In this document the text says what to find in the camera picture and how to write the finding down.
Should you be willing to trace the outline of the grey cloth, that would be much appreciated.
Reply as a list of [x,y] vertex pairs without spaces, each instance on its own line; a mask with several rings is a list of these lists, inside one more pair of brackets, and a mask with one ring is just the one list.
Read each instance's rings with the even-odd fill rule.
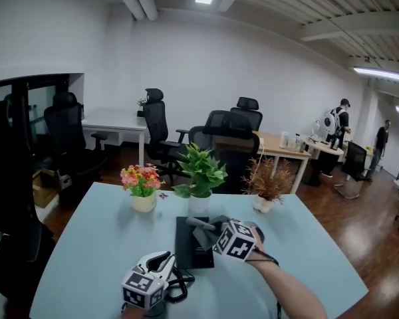
[[188,217],[186,224],[193,227],[193,236],[205,251],[211,249],[221,237],[230,218],[225,215],[210,220],[201,220],[197,217]]

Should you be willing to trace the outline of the large black padded office chair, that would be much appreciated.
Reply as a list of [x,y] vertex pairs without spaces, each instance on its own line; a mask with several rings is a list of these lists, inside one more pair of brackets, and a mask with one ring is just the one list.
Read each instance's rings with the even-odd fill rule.
[[9,123],[8,102],[0,101],[0,293],[25,306],[55,247],[37,217],[32,181],[31,155]]

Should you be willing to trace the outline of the black cantilever visitor chair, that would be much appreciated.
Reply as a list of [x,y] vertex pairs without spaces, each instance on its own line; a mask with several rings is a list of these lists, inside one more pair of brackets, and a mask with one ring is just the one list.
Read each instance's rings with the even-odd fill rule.
[[346,181],[333,185],[333,188],[345,199],[360,196],[366,177],[364,176],[367,151],[354,142],[348,143],[345,161],[341,171],[346,174]]

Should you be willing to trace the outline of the round wooden table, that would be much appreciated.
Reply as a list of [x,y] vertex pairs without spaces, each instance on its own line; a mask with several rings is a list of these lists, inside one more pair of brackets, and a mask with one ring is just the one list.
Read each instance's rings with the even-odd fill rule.
[[332,149],[329,143],[322,143],[321,141],[312,139],[310,136],[301,135],[301,139],[305,144],[306,152],[311,155],[309,160],[311,172],[304,175],[302,183],[312,187],[318,187],[321,184],[321,170],[327,163],[325,160],[322,160],[321,154],[324,154],[325,157],[332,156],[338,159],[338,157],[342,156],[344,152],[340,148]]

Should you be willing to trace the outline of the black mesh office chair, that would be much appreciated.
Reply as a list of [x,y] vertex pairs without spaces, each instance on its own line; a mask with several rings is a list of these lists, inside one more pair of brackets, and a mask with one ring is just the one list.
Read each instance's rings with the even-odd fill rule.
[[168,140],[168,125],[166,121],[166,107],[163,101],[164,94],[158,88],[147,88],[147,98],[143,105],[144,118],[150,134],[150,142],[146,152],[150,159],[159,161],[158,166],[162,175],[167,175],[170,185],[174,184],[174,176],[187,177],[182,172],[178,160],[187,154],[186,146],[182,143],[188,130],[176,130],[180,134],[177,142]]
[[213,192],[241,194],[251,171],[252,159],[259,151],[259,137],[253,133],[250,121],[241,114],[214,110],[203,126],[189,131],[189,143],[210,150],[211,158],[225,166],[227,177]]
[[249,120],[252,130],[259,130],[263,115],[259,111],[259,103],[256,99],[240,97],[236,107],[232,107],[230,111],[245,116]]
[[82,105],[72,92],[59,92],[53,97],[53,105],[46,108],[44,119],[53,143],[53,161],[61,176],[73,181],[100,181],[100,171],[106,163],[102,144],[103,134],[91,135],[95,148],[86,147],[82,129]]

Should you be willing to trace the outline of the brown dried plant white pot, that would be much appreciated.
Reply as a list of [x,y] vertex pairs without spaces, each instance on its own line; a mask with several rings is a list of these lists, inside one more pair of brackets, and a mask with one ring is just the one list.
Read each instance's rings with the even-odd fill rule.
[[295,176],[290,171],[290,164],[283,160],[277,167],[273,158],[249,160],[247,175],[243,178],[244,192],[253,196],[253,208],[261,213],[268,213],[274,204],[282,200],[282,195],[290,192]]

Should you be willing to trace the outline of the wooden desk with white legs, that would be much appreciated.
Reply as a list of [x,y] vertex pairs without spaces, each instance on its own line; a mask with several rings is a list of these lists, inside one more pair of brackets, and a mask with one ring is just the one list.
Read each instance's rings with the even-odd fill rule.
[[301,161],[299,170],[295,176],[295,180],[290,191],[290,194],[296,194],[308,161],[311,159],[311,154],[306,151],[293,152],[287,148],[280,148],[279,143],[281,140],[281,135],[279,134],[268,134],[258,131],[253,131],[253,133],[259,137],[260,146],[258,153],[273,157],[274,165],[271,172],[271,178],[275,176],[281,158]]

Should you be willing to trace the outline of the pink flowers in cream pot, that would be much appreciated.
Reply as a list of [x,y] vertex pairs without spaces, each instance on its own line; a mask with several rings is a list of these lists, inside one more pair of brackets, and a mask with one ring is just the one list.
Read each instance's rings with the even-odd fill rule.
[[157,192],[165,184],[160,179],[158,168],[151,163],[130,165],[122,168],[120,179],[123,190],[130,192],[131,206],[141,213],[153,211],[157,204]]

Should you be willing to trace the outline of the black framed glass partition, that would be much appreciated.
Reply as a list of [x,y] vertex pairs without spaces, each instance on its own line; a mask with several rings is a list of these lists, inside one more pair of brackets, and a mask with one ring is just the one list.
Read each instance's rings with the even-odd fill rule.
[[38,170],[53,170],[52,140],[40,113],[39,102],[46,99],[45,89],[62,89],[68,85],[68,76],[52,74],[28,76],[0,81],[0,88],[10,88],[10,93],[0,101],[8,102],[8,119],[15,134],[26,145],[31,155],[32,178]]

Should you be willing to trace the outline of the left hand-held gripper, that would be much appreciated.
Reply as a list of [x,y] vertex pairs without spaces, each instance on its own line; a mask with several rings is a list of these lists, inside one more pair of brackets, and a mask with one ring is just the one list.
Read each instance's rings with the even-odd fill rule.
[[175,262],[176,258],[170,251],[141,257],[123,278],[122,299],[125,305],[149,311],[163,301]]

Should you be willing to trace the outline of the cardboard box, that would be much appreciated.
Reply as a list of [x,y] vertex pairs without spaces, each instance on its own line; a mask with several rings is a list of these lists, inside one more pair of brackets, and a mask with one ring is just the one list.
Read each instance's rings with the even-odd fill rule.
[[61,191],[56,171],[42,168],[33,174],[33,198],[35,205],[44,209]]

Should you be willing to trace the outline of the person's left forearm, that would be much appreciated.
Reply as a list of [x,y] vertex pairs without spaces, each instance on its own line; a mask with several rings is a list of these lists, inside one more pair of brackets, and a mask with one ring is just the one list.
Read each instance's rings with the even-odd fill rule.
[[124,309],[120,315],[120,319],[144,319],[146,311],[142,308],[129,306]]

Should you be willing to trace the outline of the black desk telephone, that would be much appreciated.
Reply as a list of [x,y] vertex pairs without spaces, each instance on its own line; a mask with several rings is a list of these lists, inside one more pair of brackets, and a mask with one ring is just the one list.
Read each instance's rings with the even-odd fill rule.
[[176,217],[175,256],[178,269],[193,270],[214,267],[213,251],[205,251],[194,236],[195,225],[187,217]]

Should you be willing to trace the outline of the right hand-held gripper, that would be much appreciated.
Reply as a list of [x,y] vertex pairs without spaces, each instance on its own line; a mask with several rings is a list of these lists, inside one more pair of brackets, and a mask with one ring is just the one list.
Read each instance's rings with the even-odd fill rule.
[[221,256],[246,261],[258,242],[263,242],[263,233],[256,223],[229,219],[214,223],[218,232],[213,252]]

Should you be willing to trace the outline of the green leafy plant white pot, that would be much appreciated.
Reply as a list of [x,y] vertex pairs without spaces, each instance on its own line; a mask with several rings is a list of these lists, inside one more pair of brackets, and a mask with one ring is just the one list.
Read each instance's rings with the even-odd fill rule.
[[174,193],[188,199],[188,208],[192,213],[204,213],[207,210],[213,190],[225,182],[227,177],[225,164],[220,164],[211,156],[212,150],[203,150],[197,144],[186,145],[186,153],[180,154],[178,161],[189,183],[174,185]]

